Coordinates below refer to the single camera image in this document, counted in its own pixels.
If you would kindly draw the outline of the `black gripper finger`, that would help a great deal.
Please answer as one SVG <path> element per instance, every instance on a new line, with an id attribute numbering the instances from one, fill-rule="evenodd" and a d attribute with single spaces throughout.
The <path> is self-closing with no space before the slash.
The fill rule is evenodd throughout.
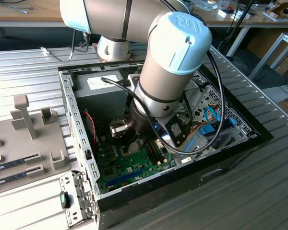
<path id="1" fill-rule="evenodd" d="M 122 149 L 123 153 L 130 153 L 129 147 L 134 138 L 134 130 L 129 127 L 125 119 L 113 119 L 110 124 L 110 134 L 114 143 Z"/>

